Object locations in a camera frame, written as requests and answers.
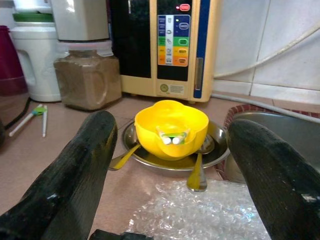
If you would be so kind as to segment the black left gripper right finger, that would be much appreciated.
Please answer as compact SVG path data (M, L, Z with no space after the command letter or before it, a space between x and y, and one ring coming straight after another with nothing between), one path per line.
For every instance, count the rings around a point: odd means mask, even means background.
M320 174L267 127L236 119L227 145L272 240L320 238Z

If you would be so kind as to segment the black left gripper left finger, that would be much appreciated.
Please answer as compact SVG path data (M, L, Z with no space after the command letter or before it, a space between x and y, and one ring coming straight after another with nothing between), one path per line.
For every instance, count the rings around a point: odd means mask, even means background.
M20 201L0 217L3 240L86 240L117 143L115 117L89 115Z

